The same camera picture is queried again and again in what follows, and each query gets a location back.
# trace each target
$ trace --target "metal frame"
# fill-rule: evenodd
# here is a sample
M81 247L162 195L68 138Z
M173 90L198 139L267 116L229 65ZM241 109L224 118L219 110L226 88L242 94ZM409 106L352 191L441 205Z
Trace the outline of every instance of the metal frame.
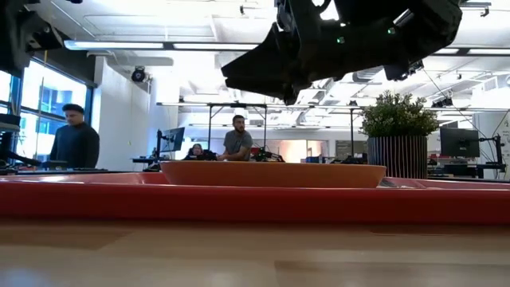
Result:
M225 104L225 103L209 103L207 104L209 106L209 133L207 137L207 148L210 149L210 133L211 133L211 124L212 119L224 108L255 108L255 111L264 119L264 148L265 148L265 140L266 140L266 134L267 134L267 118L268 118L268 105L267 104L240 104L240 103L231 103L231 104ZM213 107L220 107L214 114L213 114ZM265 110L264 115L262 115L257 108L263 108Z

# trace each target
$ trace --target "security camera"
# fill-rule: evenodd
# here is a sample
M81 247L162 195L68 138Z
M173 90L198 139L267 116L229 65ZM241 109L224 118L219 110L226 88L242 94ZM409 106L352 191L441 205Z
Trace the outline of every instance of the security camera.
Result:
M133 74L131 75L131 79L135 83L143 83L146 77L147 75L145 74L145 67L143 66L135 67L135 72L133 72Z

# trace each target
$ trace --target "computer monitor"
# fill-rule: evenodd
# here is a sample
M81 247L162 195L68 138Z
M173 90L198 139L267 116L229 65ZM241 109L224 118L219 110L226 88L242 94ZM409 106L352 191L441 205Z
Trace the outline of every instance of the computer monitor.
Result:
M180 151L184 138L184 128L174 128L163 132L161 152Z
M478 131L463 128L441 128L441 155L480 157Z

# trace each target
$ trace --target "person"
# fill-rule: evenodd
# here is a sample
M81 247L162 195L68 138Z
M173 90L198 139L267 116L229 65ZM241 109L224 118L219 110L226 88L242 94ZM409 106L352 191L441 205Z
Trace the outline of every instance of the person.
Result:
M249 161L250 149L253 145L252 136L245 130L245 117L236 115L232 119L233 131L225 135L225 152L218 160Z
M96 167L99 135L84 122L83 108L78 104L66 104L62 111L68 125L57 129L49 159L66 161L67 167Z
M186 155L186 157L183 160L197 160L201 158L202 154L203 154L202 145L200 143L196 143L193 145L192 148L190 148L188 155Z

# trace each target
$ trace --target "window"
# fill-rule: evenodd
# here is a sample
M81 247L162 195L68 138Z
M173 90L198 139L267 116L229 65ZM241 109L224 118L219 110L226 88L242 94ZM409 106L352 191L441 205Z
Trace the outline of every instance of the window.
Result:
M8 73L0 71L0 100L5 102L10 98L10 81L12 76Z
M22 107L64 116L65 104L85 108L87 86L31 61L23 77Z
M37 152L37 159L48 160L55 133L65 122L43 117L37 122L39 116L28 112L22 112L21 117L16 152L28 158L33 158Z

